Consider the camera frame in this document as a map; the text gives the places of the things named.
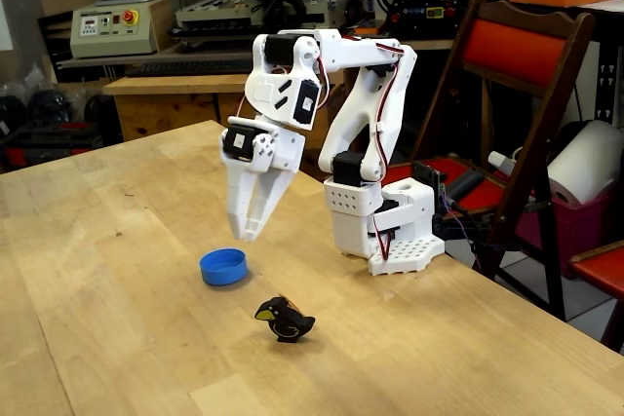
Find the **wooden chair frame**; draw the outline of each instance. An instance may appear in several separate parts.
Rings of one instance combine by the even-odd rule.
[[[583,262],[584,260],[588,260],[590,258],[594,258],[598,255],[602,255],[607,252],[611,252],[613,250],[618,250],[624,247],[624,241],[619,241],[617,243],[610,244],[608,246],[603,246],[599,248],[595,248],[593,250],[589,250],[587,252],[580,253],[578,255],[574,255],[570,259],[570,266],[572,270],[576,272],[583,280],[585,280],[589,284],[593,284],[595,287],[601,290],[605,290],[603,286],[600,284],[596,284],[592,280],[592,278],[585,275],[581,270],[577,270],[574,268],[574,264]],[[606,291],[608,294],[615,294],[618,291],[608,290]],[[608,320],[608,324],[604,329],[603,337],[601,338],[601,343],[607,346],[609,349],[613,350],[615,353],[619,353],[622,347],[624,346],[624,292],[621,292],[618,296],[616,296],[617,302],[615,303],[615,308],[611,313],[611,317]]]
[[[547,88],[519,80],[495,70],[482,68],[463,60],[471,29],[477,19],[493,21],[518,29],[532,31],[565,40],[559,63]],[[549,302],[546,303],[530,289],[500,268],[504,250],[489,250],[479,256],[481,273],[490,279],[496,275],[517,288],[536,305],[548,310],[556,317],[565,319],[561,272],[557,250],[557,232],[552,204],[549,204],[550,185],[546,167],[547,143],[553,138],[566,112],[572,88],[589,44],[595,20],[589,14],[580,14],[576,20],[557,12],[536,15],[523,12],[507,1],[488,3],[486,0],[471,0],[466,15],[459,27],[454,45],[445,65],[442,78],[425,117],[420,135],[413,148],[411,159],[423,160],[434,156],[438,138],[444,134],[443,123],[450,108],[452,96],[457,94],[456,83],[461,70],[467,70],[484,80],[499,83],[511,89],[541,98],[541,105],[533,116],[532,125],[526,137],[524,149],[506,184],[502,200],[498,205],[487,234],[487,244],[503,246],[518,243],[515,229],[527,204],[531,189],[535,190],[538,202],[548,207],[538,213],[542,238],[543,263],[546,270]],[[488,121],[488,107],[482,106],[482,123]],[[482,145],[488,136],[482,132]],[[526,244],[522,248],[531,256],[541,260],[540,252]]]

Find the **floor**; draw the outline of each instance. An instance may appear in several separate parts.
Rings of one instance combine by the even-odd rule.
[[[472,266],[475,256],[466,241],[447,241],[446,247],[449,255]],[[507,252],[501,266],[534,292],[547,299],[544,268],[537,261],[521,252]],[[497,282],[521,295],[504,281],[497,279]],[[582,280],[569,280],[563,277],[563,286],[567,323],[595,340],[600,340],[615,306],[615,299]]]

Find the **black bird toy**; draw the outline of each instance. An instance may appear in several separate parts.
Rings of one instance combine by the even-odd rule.
[[[313,317],[304,317],[286,297],[274,297],[263,303],[255,313],[259,321],[268,321],[277,341],[296,343],[312,329]]]

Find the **yellow beak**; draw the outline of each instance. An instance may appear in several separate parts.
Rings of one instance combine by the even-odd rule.
[[[274,321],[275,320],[275,316],[269,310],[258,312],[255,315],[255,318],[258,319],[259,321]]]

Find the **wooden table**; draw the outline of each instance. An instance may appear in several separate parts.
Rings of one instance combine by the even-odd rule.
[[[369,276],[304,174],[232,241],[220,131],[0,176],[0,414],[624,414],[624,358],[445,255]],[[251,273],[209,287],[222,246]],[[317,319],[296,345],[254,320],[278,293]]]
[[[245,90],[248,75],[207,75],[197,77],[122,78],[102,88],[115,96],[119,121],[126,141],[159,132],[214,120],[223,125],[235,115]],[[330,74],[333,85],[343,82],[342,72]],[[314,130],[303,132],[306,149],[321,148],[338,103],[317,113]],[[246,103],[242,117],[253,118],[254,110]]]

